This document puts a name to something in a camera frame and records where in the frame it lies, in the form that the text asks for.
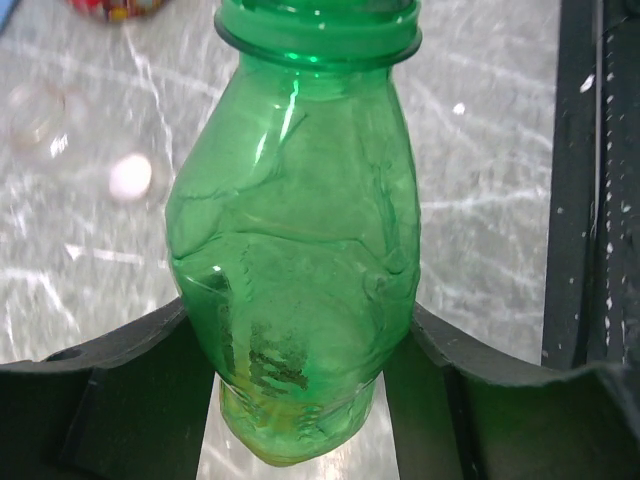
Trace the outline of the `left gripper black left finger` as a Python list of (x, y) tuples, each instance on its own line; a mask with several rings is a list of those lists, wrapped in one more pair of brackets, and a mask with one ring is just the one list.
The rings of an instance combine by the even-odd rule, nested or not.
[(193, 479), (214, 370), (180, 300), (1, 367), (4, 479)]

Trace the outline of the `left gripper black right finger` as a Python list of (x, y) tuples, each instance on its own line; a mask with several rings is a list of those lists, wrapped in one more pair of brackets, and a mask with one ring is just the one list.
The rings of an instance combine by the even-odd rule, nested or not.
[(422, 307), (384, 370), (403, 479), (635, 479), (639, 372), (551, 370)]

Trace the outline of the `green plastic bottle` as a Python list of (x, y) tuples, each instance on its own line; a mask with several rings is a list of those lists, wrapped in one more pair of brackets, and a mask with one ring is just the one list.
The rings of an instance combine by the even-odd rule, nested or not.
[(392, 78), (416, 1), (225, 1), (239, 64), (166, 206), (169, 260), (221, 414), (289, 466), (364, 424), (420, 278), (416, 171)]

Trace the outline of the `red snack bag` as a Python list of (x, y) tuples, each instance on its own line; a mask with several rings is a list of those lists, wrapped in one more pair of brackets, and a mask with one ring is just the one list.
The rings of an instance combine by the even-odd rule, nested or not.
[(149, 16), (166, 4), (165, 0), (69, 0), (79, 13), (107, 22)]

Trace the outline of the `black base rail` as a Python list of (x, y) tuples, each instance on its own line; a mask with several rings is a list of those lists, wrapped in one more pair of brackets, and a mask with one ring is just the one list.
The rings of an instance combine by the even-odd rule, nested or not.
[(639, 360), (639, 5), (560, 5), (542, 363)]

